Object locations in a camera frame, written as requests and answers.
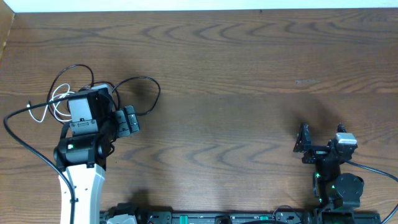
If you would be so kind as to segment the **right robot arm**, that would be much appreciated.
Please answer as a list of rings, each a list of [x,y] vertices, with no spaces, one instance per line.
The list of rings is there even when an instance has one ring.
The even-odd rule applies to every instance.
[[[309,125],[302,123],[294,152],[303,153],[302,162],[313,164],[313,192],[320,205],[303,214],[304,223],[354,223],[354,209],[360,207],[364,180],[342,173],[340,165],[352,159],[358,147],[352,133],[339,124],[335,137],[325,146],[312,144]]]

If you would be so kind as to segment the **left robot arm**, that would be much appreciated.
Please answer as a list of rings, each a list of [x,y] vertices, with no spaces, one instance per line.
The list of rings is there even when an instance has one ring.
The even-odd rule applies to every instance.
[[[54,159],[61,171],[61,223],[99,223],[106,158],[113,142],[140,130],[134,107],[113,109],[108,85],[79,91],[68,101],[72,120],[65,124]]]

